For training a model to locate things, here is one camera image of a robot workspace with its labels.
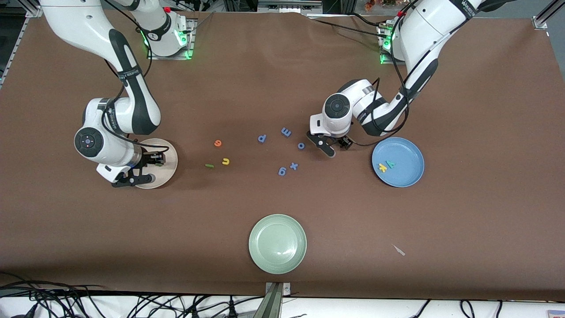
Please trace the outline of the beige round plate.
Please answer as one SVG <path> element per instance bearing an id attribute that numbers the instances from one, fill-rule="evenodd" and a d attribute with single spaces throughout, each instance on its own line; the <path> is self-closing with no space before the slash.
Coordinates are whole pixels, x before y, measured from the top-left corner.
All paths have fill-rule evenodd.
<path id="1" fill-rule="evenodd" d="M 148 183 L 137 184 L 140 189 L 156 189 L 165 185 L 174 175 L 178 166 L 178 155 L 175 147 L 164 139 L 151 138 L 141 141 L 149 145 L 144 147 L 146 151 L 161 151 L 164 153 L 164 163 L 148 163 L 136 172 L 138 177 L 145 179 L 145 175 L 151 177 Z"/>

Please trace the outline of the blue round plate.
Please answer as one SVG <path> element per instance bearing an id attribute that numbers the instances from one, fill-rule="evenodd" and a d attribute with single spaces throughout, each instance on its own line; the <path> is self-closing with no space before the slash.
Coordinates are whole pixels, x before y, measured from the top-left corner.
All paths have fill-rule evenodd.
<path id="1" fill-rule="evenodd" d="M 392 161 L 390 169 L 385 161 Z M 388 167 L 385 173 L 378 169 L 379 163 Z M 420 149 L 408 139 L 390 137 L 379 142 L 371 154 L 371 164 L 377 177 L 393 187 L 410 187 L 417 183 L 425 170 L 425 161 Z"/>

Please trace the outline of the brown table cover sheet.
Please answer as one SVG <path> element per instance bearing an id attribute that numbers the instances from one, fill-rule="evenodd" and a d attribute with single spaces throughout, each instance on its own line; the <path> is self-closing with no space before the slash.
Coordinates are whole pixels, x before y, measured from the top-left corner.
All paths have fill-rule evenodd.
<path id="1" fill-rule="evenodd" d="M 147 75 L 162 113 L 151 136 L 175 146 L 175 175 L 115 189 L 73 137 L 86 104 L 121 84 L 31 19 L 0 89 L 0 271 L 120 291 L 257 295 L 279 280 L 298 296 L 565 301 L 565 82 L 549 37 L 474 18 L 446 42 L 398 133 L 425 159 L 403 189 L 378 179 L 371 147 L 330 159 L 305 137 L 329 95 L 376 78 L 392 99 L 397 73 L 368 35 L 214 14 L 192 60 Z M 307 237 L 281 275 L 248 248 L 276 214 Z"/>

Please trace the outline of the pale green round plate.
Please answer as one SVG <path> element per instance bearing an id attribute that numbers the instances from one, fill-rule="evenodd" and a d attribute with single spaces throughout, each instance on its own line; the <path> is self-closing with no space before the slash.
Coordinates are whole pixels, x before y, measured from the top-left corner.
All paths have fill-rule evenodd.
<path id="1" fill-rule="evenodd" d="M 281 275 L 294 270 L 305 258 L 307 237 L 302 225 L 288 215 L 268 215 L 249 234 L 249 254 L 262 271 Z"/>

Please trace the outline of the orange background object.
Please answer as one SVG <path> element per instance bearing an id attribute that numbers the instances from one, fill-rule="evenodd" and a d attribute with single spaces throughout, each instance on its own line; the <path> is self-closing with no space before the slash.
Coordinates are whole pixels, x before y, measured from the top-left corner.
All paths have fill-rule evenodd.
<path id="1" fill-rule="evenodd" d="M 366 0 L 365 11 L 382 11 L 389 8 L 395 8 L 398 6 L 401 0 Z"/>

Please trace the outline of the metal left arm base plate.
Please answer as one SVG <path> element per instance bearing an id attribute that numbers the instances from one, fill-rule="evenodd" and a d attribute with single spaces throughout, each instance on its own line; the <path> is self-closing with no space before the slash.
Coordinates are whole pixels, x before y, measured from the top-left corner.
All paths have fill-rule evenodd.
<path id="1" fill-rule="evenodd" d="M 390 19 L 384 22 L 380 22 L 376 27 L 377 34 L 381 36 L 379 38 L 379 52 L 380 52 L 380 63 L 381 64 L 392 64 L 394 60 L 393 54 L 390 52 L 392 47 L 394 36 L 395 20 Z"/>

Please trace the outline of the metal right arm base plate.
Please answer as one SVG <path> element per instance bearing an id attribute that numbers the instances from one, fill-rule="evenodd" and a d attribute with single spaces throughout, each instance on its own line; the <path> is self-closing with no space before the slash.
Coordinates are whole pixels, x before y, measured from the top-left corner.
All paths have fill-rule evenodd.
<path id="1" fill-rule="evenodd" d="M 142 30 L 148 60 L 191 60 L 198 19 L 187 19 L 175 12 L 165 13 L 163 26 Z"/>

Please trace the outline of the grey metal frame bar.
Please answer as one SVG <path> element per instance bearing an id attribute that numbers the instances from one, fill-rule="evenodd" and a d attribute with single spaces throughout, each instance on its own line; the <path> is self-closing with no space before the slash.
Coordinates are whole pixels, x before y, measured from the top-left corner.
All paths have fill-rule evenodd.
<path id="1" fill-rule="evenodd" d="M 258 13 L 323 14 L 322 0 L 258 0 Z"/>

